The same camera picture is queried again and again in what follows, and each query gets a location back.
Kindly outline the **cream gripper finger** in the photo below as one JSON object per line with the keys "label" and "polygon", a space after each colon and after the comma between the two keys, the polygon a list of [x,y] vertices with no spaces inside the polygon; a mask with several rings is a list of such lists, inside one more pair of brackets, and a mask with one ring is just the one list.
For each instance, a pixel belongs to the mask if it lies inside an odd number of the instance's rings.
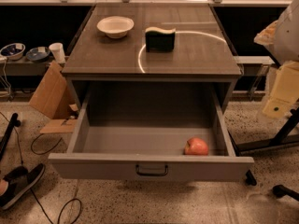
{"label": "cream gripper finger", "polygon": [[299,99],[299,62],[285,62],[277,70],[275,82],[262,113],[282,118]]}
{"label": "cream gripper finger", "polygon": [[276,33],[276,28],[277,28],[277,23],[278,23],[277,21],[273,21],[267,27],[265,27],[260,33],[258,33],[254,37],[254,42],[259,45],[263,45],[263,46],[273,44],[274,38],[275,38],[275,33]]}

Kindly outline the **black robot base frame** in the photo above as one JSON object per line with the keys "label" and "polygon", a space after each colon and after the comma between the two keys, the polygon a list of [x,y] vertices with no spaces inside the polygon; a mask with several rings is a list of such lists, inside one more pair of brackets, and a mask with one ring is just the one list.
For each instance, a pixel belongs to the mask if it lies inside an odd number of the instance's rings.
{"label": "black robot base frame", "polygon": [[291,116],[273,138],[238,145],[230,134],[235,154],[239,156],[242,152],[298,143],[299,134],[291,134],[291,131],[294,130],[298,125],[299,107],[291,110]]}

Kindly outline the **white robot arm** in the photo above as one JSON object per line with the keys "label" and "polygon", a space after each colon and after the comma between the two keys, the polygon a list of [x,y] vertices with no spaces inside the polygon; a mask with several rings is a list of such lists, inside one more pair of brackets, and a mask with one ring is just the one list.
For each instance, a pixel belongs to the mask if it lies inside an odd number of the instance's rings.
{"label": "white robot arm", "polygon": [[271,119],[283,117],[299,99],[299,0],[293,0],[254,37],[280,64],[262,113]]}

